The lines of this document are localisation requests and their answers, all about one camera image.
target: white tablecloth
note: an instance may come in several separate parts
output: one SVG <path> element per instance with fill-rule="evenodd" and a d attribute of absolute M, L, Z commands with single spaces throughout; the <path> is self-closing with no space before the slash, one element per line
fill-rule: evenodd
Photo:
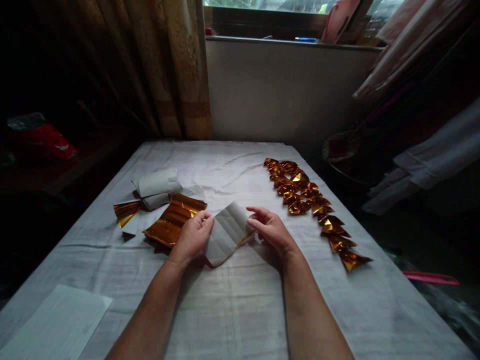
<path fill-rule="evenodd" d="M 357 252 L 374 262 L 348 274 L 320 237 L 316 219 L 288 216 L 263 166 L 266 157 L 297 162 L 331 201 L 359 245 Z M 166 259 L 154 253 L 142 234 L 165 207 L 142 212 L 136 237 L 125 241 L 113 204 L 132 199 L 131 179 L 172 167 L 178 168 L 184 187 L 203 187 L 207 210 L 214 214 L 236 200 L 280 215 L 357 359 L 474 359 L 293 147 L 220 141 L 140 146 L 0 312 L 0 347 L 57 284 L 64 284 L 113 298 L 81 359 L 107 355 Z M 268 247 L 253 242 L 218 268 L 197 266 L 186 273 L 166 357 L 288 358 L 282 284 L 277 258 Z"/>

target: hand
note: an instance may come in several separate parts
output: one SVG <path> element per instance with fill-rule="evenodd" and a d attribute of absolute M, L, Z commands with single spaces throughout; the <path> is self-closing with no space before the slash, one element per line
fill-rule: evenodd
<path fill-rule="evenodd" d="M 202 210 L 183 224 L 168 260 L 186 268 L 207 244 L 214 221 L 211 213 Z"/>
<path fill-rule="evenodd" d="M 254 212 L 246 221 L 247 224 L 272 244 L 283 259 L 299 250 L 294 238 L 276 213 L 256 206 L 247 206 L 246 209 Z"/>

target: white wall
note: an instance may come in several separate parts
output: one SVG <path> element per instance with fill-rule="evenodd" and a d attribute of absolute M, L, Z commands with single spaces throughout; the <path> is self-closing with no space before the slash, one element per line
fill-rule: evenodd
<path fill-rule="evenodd" d="M 352 99 L 377 51 L 267 41 L 207 40 L 215 140 L 283 142 L 306 160 L 354 124 Z"/>

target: pink handle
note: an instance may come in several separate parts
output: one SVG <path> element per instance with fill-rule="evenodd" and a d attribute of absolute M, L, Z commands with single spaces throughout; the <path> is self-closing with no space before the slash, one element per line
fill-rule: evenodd
<path fill-rule="evenodd" d="M 417 271 L 402 271 L 402 273 L 410 280 L 418 280 L 424 283 L 460 285 L 459 281 L 453 276 Z"/>

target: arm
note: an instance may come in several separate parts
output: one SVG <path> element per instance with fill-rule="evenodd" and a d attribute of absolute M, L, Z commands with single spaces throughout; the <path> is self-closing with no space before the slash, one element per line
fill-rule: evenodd
<path fill-rule="evenodd" d="M 107 359 L 162 358 L 182 275 L 205 247 L 214 221 L 213 215 L 200 211 L 183 225 L 168 259 L 153 277 L 140 305 L 111 348 Z"/>
<path fill-rule="evenodd" d="M 283 264 L 288 348 L 292 359 L 353 359 L 342 331 L 330 312 L 309 264 L 277 214 L 262 207 L 248 225 L 278 251 Z"/>

